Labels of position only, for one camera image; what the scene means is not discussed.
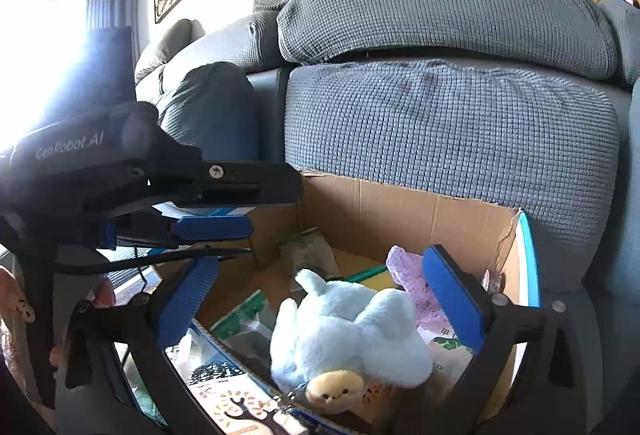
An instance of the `black tree trunk print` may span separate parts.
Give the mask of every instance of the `black tree trunk print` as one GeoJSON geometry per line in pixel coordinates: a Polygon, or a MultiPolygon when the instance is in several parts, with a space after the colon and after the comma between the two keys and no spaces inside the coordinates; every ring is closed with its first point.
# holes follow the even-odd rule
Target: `black tree trunk print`
{"type": "Polygon", "coordinates": [[[287,434],[287,431],[282,426],[280,426],[280,424],[278,424],[273,418],[274,415],[276,415],[278,412],[277,408],[273,411],[263,410],[267,414],[267,417],[265,417],[264,419],[258,419],[257,417],[254,417],[254,415],[251,414],[249,409],[245,406],[244,397],[241,397],[240,401],[235,401],[233,398],[231,398],[231,402],[234,403],[238,408],[240,408],[242,413],[236,416],[236,415],[229,415],[228,412],[225,411],[224,414],[230,419],[251,420],[251,421],[263,424],[264,426],[269,428],[273,433],[273,435],[289,435],[287,434]]]}

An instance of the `blue gripper pad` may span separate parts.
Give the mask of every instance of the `blue gripper pad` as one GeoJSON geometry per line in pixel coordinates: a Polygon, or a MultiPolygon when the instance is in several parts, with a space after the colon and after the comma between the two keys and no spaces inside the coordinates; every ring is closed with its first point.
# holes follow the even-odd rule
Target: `blue gripper pad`
{"type": "Polygon", "coordinates": [[[477,354],[484,343],[490,315],[482,286],[473,276],[462,272],[441,245],[433,245],[424,252],[422,272],[460,343],[477,354]]]}
{"type": "Polygon", "coordinates": [[[171,226],[171,232],[185,241],[239,240],[253,231],[254,224],[243,214],[184,216],[171,226]]]}
{"type": "Polygon", "coordinates": [[[180,343],[217,275],[216,256],[198,258],[191,263],[158,316],[156,340],[161,349],[180,343]]]}

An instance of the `blue stuffed toy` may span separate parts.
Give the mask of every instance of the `blue stuffed toy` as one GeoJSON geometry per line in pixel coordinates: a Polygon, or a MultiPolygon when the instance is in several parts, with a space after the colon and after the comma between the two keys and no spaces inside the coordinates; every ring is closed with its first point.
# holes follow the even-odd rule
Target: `blue stuffed toy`
{"type": "Polygon", "coordinates": [[[271,338],[271,376],[280,391],[304,389],[308,404],[340,413],[362,399],[370,380],[415,388],[433,361],[417,332],[415,304],[404,291],[324,281],[303,269],[308,293],[284,300],[271,338]]]}

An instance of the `sofa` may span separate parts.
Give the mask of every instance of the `sofa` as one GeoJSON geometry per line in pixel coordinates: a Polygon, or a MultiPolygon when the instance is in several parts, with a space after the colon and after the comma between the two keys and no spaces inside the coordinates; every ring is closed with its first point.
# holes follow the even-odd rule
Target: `sofa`
{"type": "Polygon", "coordinates": [[[249,133],[220,155],[522,208],[543,300],[567,303],[584,349],[593,426],[632,370],[616,342],[640,346],[621,326],[640,319],[639,78],[640,12],[621,0],[254,0],[138,97],[178,137],[231,113],[242,125],[190,140],[211,156],[249,133]],[[223,82],[193,74],[214,64],[223,82]]]}

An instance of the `cardboard box flap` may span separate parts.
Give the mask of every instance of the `cardboard box flap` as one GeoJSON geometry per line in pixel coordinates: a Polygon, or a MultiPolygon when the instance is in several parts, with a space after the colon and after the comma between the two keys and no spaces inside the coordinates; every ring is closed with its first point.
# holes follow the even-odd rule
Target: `cardboard box flap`
{"type": "Polygon", "coordinates": [[[318,227],[332,247],[381,263],[393,245],[421,254],[442,244],[481,277],[501,267],[519,211],[403,186],[312,174],[304,179],[301,227],[318,227]]]}

